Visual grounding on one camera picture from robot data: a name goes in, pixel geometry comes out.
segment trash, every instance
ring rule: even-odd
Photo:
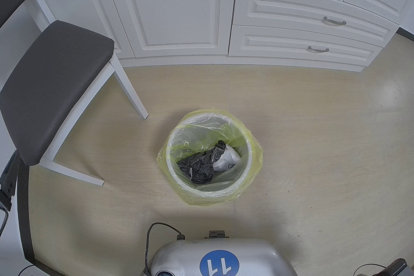
[[[212,149],[187,156],[178,161],[177,165],[194,184],[205,184],[213,179],[214,171],[229,170],[239,160],[237,152],[219,140]]]
[[[193,154],[203,154],[220,140],[231,146],[240,160],[229,170],[214,173],[205,184],[193,183],[178,162]],[[181,199],[191,205],[209,206],[234,200],[246,190],[263,165],[263,149],[232,114],[223,110],[196,110],[188,113],[171,131],[158,153],[157,163]]]

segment floor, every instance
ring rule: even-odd
[[[126,72],[148,119],[110,79],[56,157],[101,176],[103,187],[31,169],[39,260],[67,276],[138,275],[148,226],[160,221],[188,239],[220,229],[265,238],[299,276],[350,276],[399,257],[414,264],[412,41],[396,35],[361,73],[247,65]],[[168,133],[198,108],[230,111],[264,149],[261,172],[235,201],[187,205],[156,164]],[[150,255],[174,239],[158,227]]]

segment drawer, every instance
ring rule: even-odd
[[[230,56],[266,56],[287,59],[330,61],[368,66],[382,50],[366,42],[323,33],[233,25]]]
[[[390,20],[338,0],[235,0],[233,24],[320,32],[381,47],[398,29]]]

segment trash can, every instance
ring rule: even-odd
[[[215,175],[211,182],[193,184],[177,162],[209,150],[223,140],[241,159],[233,168]],[[263,165],[263,149],[246,126],[223,110],[188,113],[171,131],[158,153],[157,163],[173,189],[188,204],[208,206],[234,200],[251,184]]]

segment chair seat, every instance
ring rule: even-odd
[[[24,54],[0,92],[0,110],[27,165],[39,163],[113,50],[112,39],[57,20]]]

